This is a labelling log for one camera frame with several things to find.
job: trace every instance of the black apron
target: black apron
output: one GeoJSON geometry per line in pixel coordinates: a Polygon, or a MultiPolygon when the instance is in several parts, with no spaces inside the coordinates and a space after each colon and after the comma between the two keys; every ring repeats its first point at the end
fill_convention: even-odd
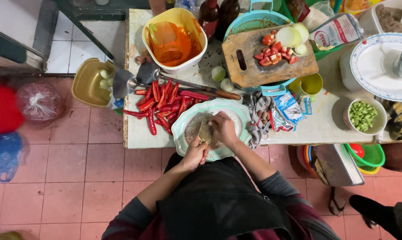
{"type": "Polygon", "coordinates": [[[259,193],[233,157],[199,166],[157,206],[172,240],[222,240],[269,228],[291,239],[282,201],[259,193]]]}

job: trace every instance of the red plastic bag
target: red plastic bag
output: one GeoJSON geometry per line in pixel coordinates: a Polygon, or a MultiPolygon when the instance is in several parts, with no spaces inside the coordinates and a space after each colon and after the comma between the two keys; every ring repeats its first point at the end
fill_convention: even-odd
{"type": "Polygon", "coordinates": [[[33,82],[17,90],[17,107],[28,123],[47,126],[65,110],[64,101],[52,84],[33,82]]]}
{"type": "Polygon", "coordinates": [[[23,121],[16,107],[16,91],[0,84],[0,133],[15,131],[23,121]]]}

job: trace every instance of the grater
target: grater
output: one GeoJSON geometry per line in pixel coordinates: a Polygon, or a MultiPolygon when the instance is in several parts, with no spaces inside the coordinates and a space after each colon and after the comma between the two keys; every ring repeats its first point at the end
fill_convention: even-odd
{"type": "Polygon", "coordinates": [[[198,131],[198,136],[202,142],[211,143],[211,139],[213,138],[214,128],[208,125],[208,119],[212,117],[212,114],[206,113],[203,116],[203,120],[201,122],[200,130],[198,131]]]}

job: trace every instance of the plate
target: plate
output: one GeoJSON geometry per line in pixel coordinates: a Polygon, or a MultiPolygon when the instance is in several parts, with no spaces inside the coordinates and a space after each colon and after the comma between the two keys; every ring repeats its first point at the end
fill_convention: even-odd
{"type": "Polygon", "coordinates": [[[357,82],[370,93],[386,100],[402,102],[402,77],[394,72],[394,63],[402,52],[402,33],[383,33],[360,42],[350,57],[357,82]]]}
{"type": "MultiPolygon", "coordinates": [[[[251,134],[248,132],[248,126],[251,122],[248,108],[233,100],[214,99],[195,104],[189,110],[183,112],[173,124],[173,140],[180,156],[185,156],[188,150],[188,143],[185,138],[193,139],[194,136],[198,135],[199,127],[197,129],[197,123],[201,122],[203,114],[211,113],[216,115],[220,111],[225,112],[234,121],[236,136],[245,144],[248,143],[251,139],[251,134]]],[[[207,161],[216,161],[232,155],[233,152],[229,148],[220,144],[217,149],[209,151],[207,161]]]]}

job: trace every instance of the hand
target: hand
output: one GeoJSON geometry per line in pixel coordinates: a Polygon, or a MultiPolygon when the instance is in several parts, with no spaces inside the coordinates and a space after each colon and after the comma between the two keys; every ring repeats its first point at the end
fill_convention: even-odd
{"type": "Polygon", "coordinates": [[[182,167],[183,170],[193,172],[199,165],[205,163],[208,154],[208,143],[199,143],[200,141],[199,136],[196,136],[189,144],[185,156],[179,163],[179,166],[182,167]]]}
{"type": "Polygon", "coordinates": [[[214,137],[225,146],[230,147],[239,141],[235,133],[235,124],[226,113],[217,113],[209,119],[208,125],[214,128],[214,137]]]}

